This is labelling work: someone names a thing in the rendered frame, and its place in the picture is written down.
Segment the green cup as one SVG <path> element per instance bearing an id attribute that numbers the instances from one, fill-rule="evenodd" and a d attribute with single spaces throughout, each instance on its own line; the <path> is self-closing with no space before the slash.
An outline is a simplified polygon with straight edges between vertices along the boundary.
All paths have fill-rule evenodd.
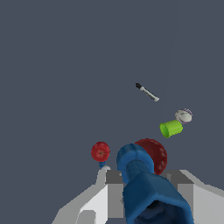
<path id="1" fill-rule="evenodd" d="M 159 128 L 165 138 L 179 134 L 183 130 L 182 124 L 177 120 L 161 122 Z"/>

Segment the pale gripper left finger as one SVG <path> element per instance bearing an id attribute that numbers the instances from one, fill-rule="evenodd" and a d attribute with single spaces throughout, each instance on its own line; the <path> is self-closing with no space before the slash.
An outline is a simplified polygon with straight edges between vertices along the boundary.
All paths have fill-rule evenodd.
<path id="1" fill-rule="evenodd" d="M 63 206 L 52 224 L 106 224 L 123 216 L 122 172 L 104 165 L 96 182 Z"/>

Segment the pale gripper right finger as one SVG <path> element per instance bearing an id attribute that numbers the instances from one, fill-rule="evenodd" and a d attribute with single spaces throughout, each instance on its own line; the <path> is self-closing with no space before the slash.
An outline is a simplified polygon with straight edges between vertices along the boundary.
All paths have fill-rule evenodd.
<path id="1" fill-rule="evenodd" d="M 192 210 L 194 224 L 224 224 L 224 190 L 206 185 L 188 170 L 169 170 L 162 173 Z"/>

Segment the black and white marker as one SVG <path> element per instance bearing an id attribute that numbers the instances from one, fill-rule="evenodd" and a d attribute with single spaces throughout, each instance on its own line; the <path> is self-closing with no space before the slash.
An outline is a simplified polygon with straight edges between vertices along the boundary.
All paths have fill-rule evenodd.
<path id="1" fill-rule="evenodd" d="M 148 95 L 154 102 L 158 102 L 159 101 L 159 98 L 157 96 L 155 96 L 152 92 L 150 92 L 148 89 L 143 87 L 140 83 L 136 83 L 136 87 L 138 89 L 140 89 L 143 93 Z"/>

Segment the white grey ball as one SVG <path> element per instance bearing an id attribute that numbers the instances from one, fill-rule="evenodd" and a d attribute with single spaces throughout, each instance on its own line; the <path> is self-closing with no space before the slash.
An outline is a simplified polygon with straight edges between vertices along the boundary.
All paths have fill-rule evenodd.
<path id="1" fill-rule="evenodd" d="M 193 119 L 193 113 L 187 108 L 182 108 L 175 113 L 175 119 L 182 124 L 187 124 Z"/>

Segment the red apple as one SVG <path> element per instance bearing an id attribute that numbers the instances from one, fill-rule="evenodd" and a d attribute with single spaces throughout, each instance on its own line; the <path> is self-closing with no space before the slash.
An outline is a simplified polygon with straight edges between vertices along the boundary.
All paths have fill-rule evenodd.
<path id="1" fill-rule="evenodd" d="M 91 156 L 97 162 L 105 162 L 109 158 L 109 153 L 109 146 L 104 142 L 96 143 L 91 150 Z"/>

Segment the dark red bowl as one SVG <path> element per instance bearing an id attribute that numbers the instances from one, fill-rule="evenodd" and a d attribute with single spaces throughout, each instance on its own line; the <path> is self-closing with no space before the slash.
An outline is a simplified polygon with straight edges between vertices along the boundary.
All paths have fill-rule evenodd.
<path id="1" fill-rule="evenodd" d="M 160 175 L 167 166 L 167 152 L 165 147 L 155 139 L 140 139 L 136 141 L 137 145 L 143 147 L 154 163 L 154 173 Z"/>

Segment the blue pitcher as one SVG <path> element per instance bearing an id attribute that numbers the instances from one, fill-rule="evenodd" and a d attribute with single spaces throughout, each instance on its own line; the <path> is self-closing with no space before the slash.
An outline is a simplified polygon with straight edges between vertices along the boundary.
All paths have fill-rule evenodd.
<path id="1" fill-rule="evenodd" d="M 142 146 L 124 145 L 116 163 L 126 184 L 127 224 L 194 224 L 189 204 L 167 178 L 154 173 L 153 160 Z"/>

